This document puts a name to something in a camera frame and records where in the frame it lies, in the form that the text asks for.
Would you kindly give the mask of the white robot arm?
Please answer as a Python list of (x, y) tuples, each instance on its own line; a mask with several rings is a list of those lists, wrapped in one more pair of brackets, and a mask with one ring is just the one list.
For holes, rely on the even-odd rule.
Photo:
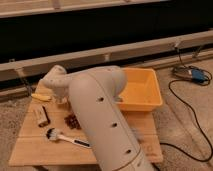
[(154, 171), (116, 104), (127, 83), (120, 67), (67, 73), (56, 65), (42, 82), (56, 98), (69, 99), (102, 171)]

